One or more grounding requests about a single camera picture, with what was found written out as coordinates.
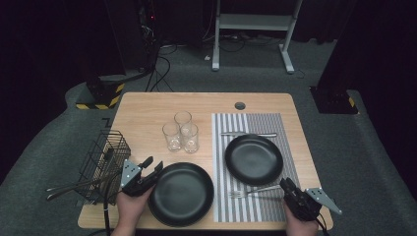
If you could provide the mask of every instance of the wire basket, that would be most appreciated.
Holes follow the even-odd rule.
[[[119,131],[101,131],[97,140],[91,144],[80,169],[80,182],[97,180],[91,185],[76,190],[87,204],[116,203],[119,192],[121,171],[124,159],[128,159],[131,150]]]

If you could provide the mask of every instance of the striped placemat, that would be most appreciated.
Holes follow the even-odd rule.
[[[290,177],[299,185],[289,144],[279,113],[257,114],[211,114],[213,184],[214,184],[214,222],[261,222],[285,221],[282,206],[282,190],[271,190],[250,195],[244,199],[231,199],[230,191],[247,191],[257,189],[235,179],[227,170],[223,154],[227,145],[234,139],[221,136],[222,132],[243,131],[247,133],[277,133],[276,138],[269,138],[281,151],[284,167],[281,176],[271,185],[278,184],[282,177]]]

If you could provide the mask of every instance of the metal stand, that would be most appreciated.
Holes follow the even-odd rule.
[[[279,44],[279,52],[285,64],[288,74],[294,73],[291,59],[288,55],[288,46],[297,23],[298,13],[300,12],[303,0],[297,0],[296,7],[292,16],[272,16],[272,15],[241,15],[241,14],[220,14],[220,0],[217,1],[215,17],[215,36],[214,48],[212,53],[212,69],[220,69],[219,33],[220,29],[232,30],[277,30],[287,31],[284,44]]]

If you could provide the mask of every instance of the person's arm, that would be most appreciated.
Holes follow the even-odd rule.
[[[316,236],[319,231],[319,223],[313,221],[301,221],[292,214],[288,205],[284,202],[284,210],[287,219],[287,236]]]
[[[116,205],[119,210],[119,221],[111,233],[112,236],[134,236],[136,225],[145,210],[145,205],[153,188],[139,197],[130,197],[123,192],[117,194]]]

